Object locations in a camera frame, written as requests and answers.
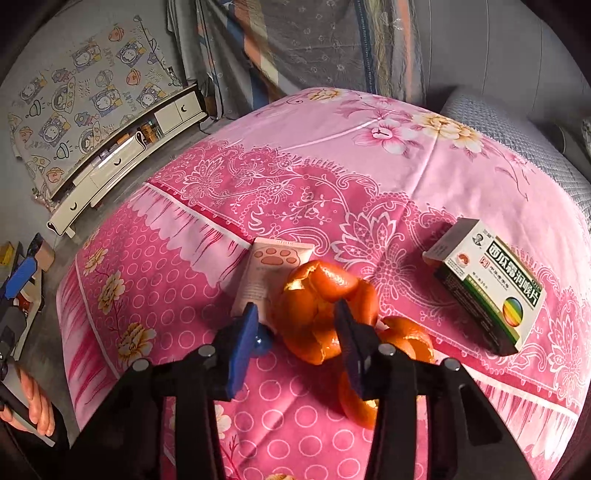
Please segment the black left sleeve forearm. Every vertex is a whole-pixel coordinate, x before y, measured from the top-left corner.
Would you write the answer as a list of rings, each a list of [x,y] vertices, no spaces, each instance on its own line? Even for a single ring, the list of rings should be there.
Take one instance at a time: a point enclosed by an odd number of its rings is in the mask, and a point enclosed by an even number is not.
[[[36,435],[1,421],[2,479],[60,479],[66,474],[69,442],[63,416],[53,406],[58,441],[48,446]]]

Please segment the person's left hand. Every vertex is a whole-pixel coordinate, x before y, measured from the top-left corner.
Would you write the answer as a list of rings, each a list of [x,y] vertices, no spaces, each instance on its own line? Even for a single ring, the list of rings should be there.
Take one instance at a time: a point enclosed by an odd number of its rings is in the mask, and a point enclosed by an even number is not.
[[[40,435],[50,437],[55,431],[51,401],[31,374],[18,365],[14,369],[28,402],[30,421]]]

